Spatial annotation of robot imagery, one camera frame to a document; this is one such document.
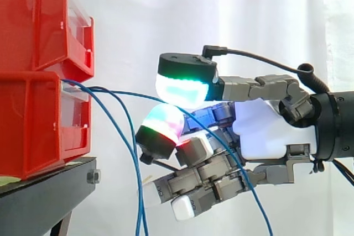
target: black cable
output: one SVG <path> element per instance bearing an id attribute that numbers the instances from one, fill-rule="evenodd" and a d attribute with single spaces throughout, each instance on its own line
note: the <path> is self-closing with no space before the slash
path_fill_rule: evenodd
<path id="1" fill-rule="evenodd" d="M 294 69 L 292 67 L 280 64 L 278 62 L 275 62 L 271 59 L 268 59 L 266 57 L 256 55 L 253 53 L 249 53 L 246 51 L 241 51 L 241 50 L 235 50 L 235 49 L 229 49 L 227 47 L 220 47 L 220 46 L 213 46 L 213 45 L 205 45 L 203 48 L 203 53 L 202 56 L 205 58 L 212 59 L 213 56 L 219 56 L 219 55 L 227 55 L 227 54 L 232 54 L 232 55 L 241 55 L 245 57 L 250 57 L 253 59 L 256 59 L 258 61 L 270 64 L 272 66 L 276 66 L 280 69 L 283 69 L 285 71 L 295 73 L 295 74 L 311 74 L 314 72 L 314 70 L 302 70 L 302 69 Z"/>
<path id="2" fill-rule="evenodd" d="M 307 88 L 311 89 L 315 93 L 326 93 L 330 89 L 314 74 L 314 67 L 310 64 L 301 64 L 298 70 L 312 71 L 310 74 L 298 73 L 298 78 Z"/>
<path id="3" fill-rule="evenodd" d="M 348 180 L 348 182 L 352 186 L 354 186 L 354 174 L 339 161 L 333 160 L 332 163 L 336 166 L 339 172 Z"/>
<path id="4" fill-rule="evenodd" d="M 173 167 L 173 166 L 171 166 L 171 165 L 168 165 L 168 164 L 166 164 L 166 163 L 164 163 L 164 162 L 161 162 L 161 161 L 159 161 L 159 160 L 153 160 L 153 161 L 152 161 L 152 164 L 161 166 L 161 167 L 163 167 L 163 168 L 165 168 L 165 169 L 168 169 L 168 170 L 170 170 L 170 171 L 178 171 L 177 168 L 175 168 L 175 167 Z"/>
<path id="5" fill-rule="evenodd" d="M 253 59 L 256 59 L 258 61 L 261 61 L 261 62 L 264 62 L 264 63 L 267 63 L 267 64 L 270 64 L 272 66 L 276 66 L 282 70 L 285 70 L 287 72 L 291 72 L 291 73 L 294 73 L 294 74 L 311 74 L 314 72 L 314 70 L 302 70 L 302 69 L 294 69 L 292 67 L 289 67 L 289 66 L 286 66 L 286 65 L 283 65 L 281 63 L 278 63 L 278 62 L 275 62 L 271 59 L 268 59 L 266 57 L 262 57 L 260 55 L 256 55 L 256 54 L 253 54 L 253 53 L 249 53 L 249 52 L 245 52 L 245 51 L 240 51 L 240 50 L 234 50 L 234 49 L 227 49 L 228 51 L 228 54 L 232 54 L 232 55 L 242 55 L 242 56 L 245 56 L 245 57 L 250 57 L 250 58 L 253 58 Z"/>

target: black sensor cap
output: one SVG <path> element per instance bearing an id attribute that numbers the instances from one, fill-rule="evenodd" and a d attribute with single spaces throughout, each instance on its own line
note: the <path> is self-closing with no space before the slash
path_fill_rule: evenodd
<path id="1" fill-rule="evenodd" d="M 166 53 L 160 55 L 158 74 L 179 80 L 212 84 L 216 62 L 201 55 Z"/>

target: coiled black cable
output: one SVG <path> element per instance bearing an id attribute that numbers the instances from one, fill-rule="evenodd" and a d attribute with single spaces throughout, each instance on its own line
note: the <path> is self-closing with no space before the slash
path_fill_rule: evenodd
<path id="1" fill-rule="evenodd" d="M 305 71 L 298 72 L 298 78 L 302 84 L 311 89 L 313 92 L 325 93 L 330 91 L 326 83 L 324 83 L 314 74 L 314 67 L 311 64 L 301 64 L 298 67 L 298 70 Z"/>

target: red storage bin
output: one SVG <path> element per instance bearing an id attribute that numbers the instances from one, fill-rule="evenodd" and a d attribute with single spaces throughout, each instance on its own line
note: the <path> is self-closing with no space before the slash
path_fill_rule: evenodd
<path id="1" fill-rule="evenodd" d="M 0 176 L 27 179 L 90 151 L 91 98 L 53 72 L 0 72 Z"/>
<path id="2" fill-rule="evenodd" d="M 93 20 L 75 0 L 0 0 L 0 71 L 93 77 Z"/>

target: white fingertip pad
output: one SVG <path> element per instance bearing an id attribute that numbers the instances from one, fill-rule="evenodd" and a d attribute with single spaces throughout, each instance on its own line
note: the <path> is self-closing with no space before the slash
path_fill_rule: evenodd
<path id="1" fill-rule="evenodd" d="M 154 182 L 149 182 L 143 185 L 143 197 L 145 208 L 154 207 L 161 204 L 159 191 Z"/>
<path id="2" fill-rule="evenodd" d="M 210 145 L 210 142 L 208 140 L 208 138 L 206 137 L 205 134 L 199 134 L 197 135 L 196 137 L 198 137 L 202 144 L 203 144 L 203 147 L 204 147 L 204 150 L 205 150 L 205 153 L 206 153 L 206 157 L 205 157 L 205 160 L 212 157 L 213 154 L 214 154 L 214 150 L 212 149 L 212 146 Z"/>
<path id="3" fill-rule="evenodd" d="M 171 203 L 173 213 L 177 221 L 185 221 L 194 218 L 193 206 L 188 196 L 180 196 Z"/>

